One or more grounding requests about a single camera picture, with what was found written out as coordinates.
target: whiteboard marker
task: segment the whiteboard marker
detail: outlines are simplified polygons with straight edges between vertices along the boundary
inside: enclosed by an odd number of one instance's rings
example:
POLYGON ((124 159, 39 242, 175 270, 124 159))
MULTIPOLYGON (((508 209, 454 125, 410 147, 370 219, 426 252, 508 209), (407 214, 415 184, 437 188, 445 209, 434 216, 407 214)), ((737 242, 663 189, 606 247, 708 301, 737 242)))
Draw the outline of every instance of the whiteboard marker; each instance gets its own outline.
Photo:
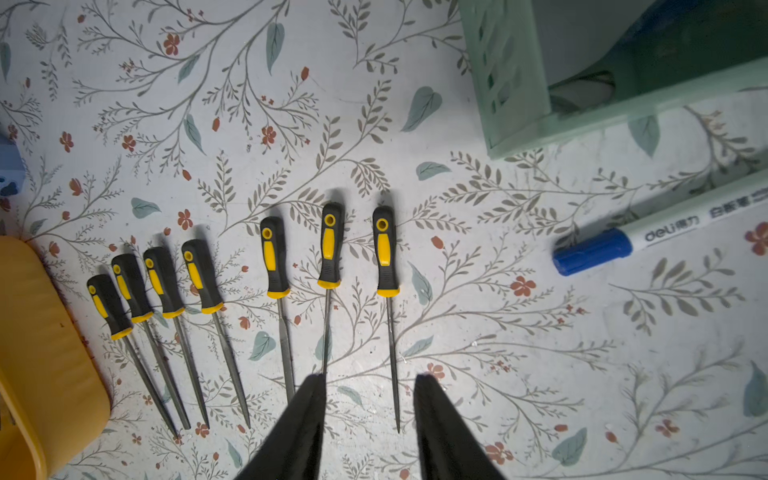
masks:
POLYGON ((568 276, 650 245, 698 230, 758 204, 768 205, 768 170, 690 198, 674 207, 622 227, 612 228, 552 257, 561 275, 568 276))

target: blue object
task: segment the blue object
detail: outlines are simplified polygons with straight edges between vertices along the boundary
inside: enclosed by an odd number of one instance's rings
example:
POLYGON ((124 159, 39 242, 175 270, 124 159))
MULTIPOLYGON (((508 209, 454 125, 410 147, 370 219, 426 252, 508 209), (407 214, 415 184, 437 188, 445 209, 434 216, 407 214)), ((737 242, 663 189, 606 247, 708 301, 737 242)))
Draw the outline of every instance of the blue object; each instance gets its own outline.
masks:
POLYGON ((632 243, 624 232, 612 228, 571 248, 556 252, 552 257, 555 268, 563 276, 573 275, 602 263, 629 257, 632 243))
POLYGON ((0 136, 0 197, 10 197, 22 191, 26 167, 18 147, 0 136))

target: deli logo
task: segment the deli logo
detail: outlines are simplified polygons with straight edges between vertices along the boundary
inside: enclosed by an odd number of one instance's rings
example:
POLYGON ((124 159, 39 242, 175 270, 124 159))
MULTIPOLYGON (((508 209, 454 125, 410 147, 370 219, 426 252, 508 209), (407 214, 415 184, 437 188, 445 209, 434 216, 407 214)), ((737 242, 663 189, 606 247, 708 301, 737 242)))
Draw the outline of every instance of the deli logo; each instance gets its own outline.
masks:
POLYGON ((653 242, 654 240, 659 240, 661 238, 664 238, 667 235, 673 235, 675 233, 679 233, 682 230, 686 230, 698 224, 699 224, 699 217, 695 215, 688 218, 681 218, 678 221, 670 223, 664 228, 651 230, 650 232, 646 233, 645 241, 650 243, 650 242, 653 242))
POLYGON ((651 230, 650 232, 646 233, 645 241, 652 242, 654 240, 659 240, 660 238, 664 238, 666 235, 671 235, 672 233, 676 232, 677 228, 675 228, 673 223, 670 223, 667 227, 651 230))

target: yellow grip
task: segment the yellow grip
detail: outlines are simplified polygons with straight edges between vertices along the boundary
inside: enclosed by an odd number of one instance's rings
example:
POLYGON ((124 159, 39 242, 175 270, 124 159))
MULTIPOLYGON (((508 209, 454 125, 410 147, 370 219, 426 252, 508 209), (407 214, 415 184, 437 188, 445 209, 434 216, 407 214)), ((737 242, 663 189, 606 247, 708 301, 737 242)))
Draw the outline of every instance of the yellow grip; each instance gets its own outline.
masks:
POLYGON ((98 295, 94 295, 93 298, 94 305, 96 306, 98 314, 101 315, 101 318, 107 318, 107 309, 104 308, 104 304, 101 302, 101 299, 98 297, 98 295))
POLYGON ((264 263, 266 264, 266 269, 270 272, 274 272, 277 269, 275 244, 272 242, 264 242, 264 263))
POLYGON ((194 263, 188 263, 187 268, 190 271, 190 278, 192 279, 192 283, 194 283, 195 288, 198 290, 203 289, 203 279, 200 278, 200 272, 197 271, 197 265, 194 263))
POLYGON ((326 228, 323 232, 323 258, 333 260, 334 250, 336 250, 336 234, 333 228, 326 228))
MULTIPOLYGON (((116 271, 120 270, 120 267, 115 265, 114 268, 116 271)), ((131 299, 131 292, 128 291, 128 285, 125 283, 125 279, 122 275, 117 275, 115 278, 118 279, 118 288, 120 288, 120 293, 123 294, 123 297, 125 297, 126 300, 131 299)))
POLYGON ((376 243, 379 250, 379 265, 389 266, 390 262, 392 262, 392 251, 389 249, 389 235, 379 233, 376 243))
POLYGON ((160 283, 160 277, 157 276, 157 272, 154 270, 149 271, 149 281, 152 283, 152 288, 154 288, 154 291, 157 293, 157 295, 163 294, 163 285, 160 283))

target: green plastic basket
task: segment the green plastic basket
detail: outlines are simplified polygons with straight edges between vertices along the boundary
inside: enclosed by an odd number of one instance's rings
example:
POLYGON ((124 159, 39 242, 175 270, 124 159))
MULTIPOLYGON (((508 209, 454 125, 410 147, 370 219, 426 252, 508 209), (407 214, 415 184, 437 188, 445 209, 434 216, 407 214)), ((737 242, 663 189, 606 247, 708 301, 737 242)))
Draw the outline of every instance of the green plastic basket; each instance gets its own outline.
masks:
POLYGON ((768 0, 710 0, 582 72, 613 75, 609 102, 555 113, 533 1, 458 3, 491 158, 768 82, 768 0))

